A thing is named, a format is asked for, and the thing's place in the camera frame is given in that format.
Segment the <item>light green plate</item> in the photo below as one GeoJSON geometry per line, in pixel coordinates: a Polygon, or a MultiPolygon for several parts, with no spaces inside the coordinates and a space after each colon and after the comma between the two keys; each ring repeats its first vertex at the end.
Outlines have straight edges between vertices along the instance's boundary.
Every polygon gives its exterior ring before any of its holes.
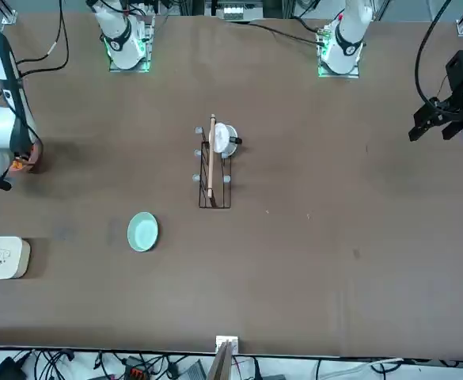
{"type": "Polygon", "coordinates": [[[135,251],[145,252],[152,248],[157,240],[157,220],[150,212],[140,212],[129,222],[127,240],[135,251]]]}

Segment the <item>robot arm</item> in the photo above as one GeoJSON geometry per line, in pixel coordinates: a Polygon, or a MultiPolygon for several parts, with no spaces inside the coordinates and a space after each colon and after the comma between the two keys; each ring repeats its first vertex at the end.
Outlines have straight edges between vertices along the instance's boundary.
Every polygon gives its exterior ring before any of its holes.
{"type": "Polygon", "coordinates": [[[138,23],[141,21],[134,15],[115,11],[122,10],[120,0],[106,2],[108,6],[101,0],[86,0],[86,4],[93,11],[103,32],[110,59],[121,70],[135,67],[145,57],[138,33],[138,23]]]}
{"type": "Polygon", "coordinates": [[[32,131],[36,125],[29,109],[13,51],[0,32],[0,85],[8,104],[0,107],[0,188],[1,181],[17,156],[29,156],[34,141],[32,131]]]}
{"type": "Polygon", "coordinates": [[[432,127],[446,125],[442,129],[445,140],[463,131],[463,50],[458,51],[446,64],[451,95],[440,101],[432,97],[414,114],[414,128],[408,133],[411,141],[418,140],[432,127]]]}
{"type": "Polygon", "coordinates": [[[354,69],[373,15],[370,0],[346,0],[342,20],[336,18],[329,26],[332,39],[321,57],[331,71],[347,74],[354,69]]]}

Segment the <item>brown table surface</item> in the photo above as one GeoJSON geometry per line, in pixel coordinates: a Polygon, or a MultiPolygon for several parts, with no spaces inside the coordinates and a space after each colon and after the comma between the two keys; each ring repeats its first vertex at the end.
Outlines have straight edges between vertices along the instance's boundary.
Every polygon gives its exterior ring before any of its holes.
{"type": "MultiPolygon", "coordinates": [[[[17,58],[56,21],[21,15],[17,58]]],[[[236,335],[249,353],[463,359],[463,141],[407,135],[428,24],[371,25],[347,80],[319,79],[312,46],[202,17],[160,27],[150,74],[110,74],[93,16],[66,22],[68,67],[25,80],[45,171],[0,191],[0,234],[32,243],[26,276],[0,281],[0,344],[212,351],[236,335]],[[211,113],[245,142],[229,211],[200,210],[192,182],[211,113]],[[161,224],[149,253],[127,244],[139,211],[161,224]]],[[[438,26],[424,54],[430,96],[456,34],[438,26]]]]}

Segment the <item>white cup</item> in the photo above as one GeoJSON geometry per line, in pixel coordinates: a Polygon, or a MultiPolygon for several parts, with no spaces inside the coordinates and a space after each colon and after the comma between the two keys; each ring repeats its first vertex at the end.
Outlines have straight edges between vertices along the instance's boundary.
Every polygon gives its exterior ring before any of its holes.
{"type": "Polygon", "coordinates": [[[236,129],[224,123],[215,124],[215,153],[229,157],[236,152],[238,145],[241,145],[241,139],[238,137],[236,129]]]}

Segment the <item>wooden stick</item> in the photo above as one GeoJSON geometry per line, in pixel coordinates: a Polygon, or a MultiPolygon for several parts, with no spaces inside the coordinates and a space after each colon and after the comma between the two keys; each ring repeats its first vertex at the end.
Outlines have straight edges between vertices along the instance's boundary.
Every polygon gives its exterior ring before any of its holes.
{"type": "Polygon", "coordinates": [[[215,115],[212,113],[210,118],[210,162],[208,163],[208,198],[212,199],[214,197],[214,144],[215,144],[215,115]]]}

